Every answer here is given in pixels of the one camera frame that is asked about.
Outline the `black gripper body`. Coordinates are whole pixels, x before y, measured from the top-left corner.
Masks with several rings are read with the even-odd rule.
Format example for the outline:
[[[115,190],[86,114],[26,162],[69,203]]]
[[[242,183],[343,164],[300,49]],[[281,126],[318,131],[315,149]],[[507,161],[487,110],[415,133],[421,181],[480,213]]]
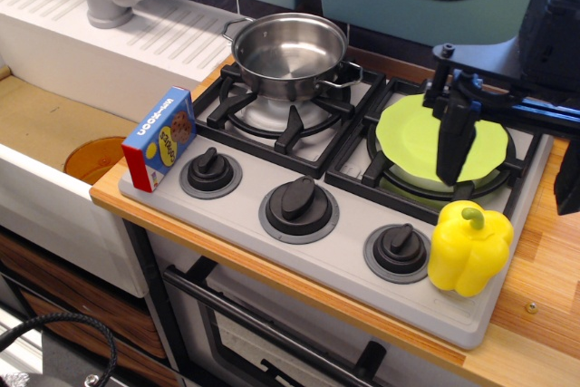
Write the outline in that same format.
[[[481,104],[480,119],[553,136],[579,134],[579,55],[518,43],[441,44],[424,105],[438,118],[452,97]]]

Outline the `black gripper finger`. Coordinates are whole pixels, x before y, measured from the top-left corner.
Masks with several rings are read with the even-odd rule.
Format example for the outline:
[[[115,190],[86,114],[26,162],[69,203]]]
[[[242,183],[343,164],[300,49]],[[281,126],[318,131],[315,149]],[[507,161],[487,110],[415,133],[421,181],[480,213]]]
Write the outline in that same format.
[[[436,174],[448,186],[458,180],[476,138],[479,103],[459,92],[440,98],[436,107],[440,120]]]
[[[579,211],[579,140],[571,140],[554,184],[557,213],[560,216]]]

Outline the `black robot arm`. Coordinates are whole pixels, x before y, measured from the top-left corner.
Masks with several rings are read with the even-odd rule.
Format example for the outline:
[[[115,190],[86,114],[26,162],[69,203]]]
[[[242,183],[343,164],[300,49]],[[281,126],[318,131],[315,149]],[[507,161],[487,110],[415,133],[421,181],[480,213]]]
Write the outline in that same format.
[[[554,193],[561,215],[579,209],[579,0],[530,0],[517,36],[499,44],[438,45],[424,95],[440,120],[436,174],[455,184],[477,121],[569,141]]]

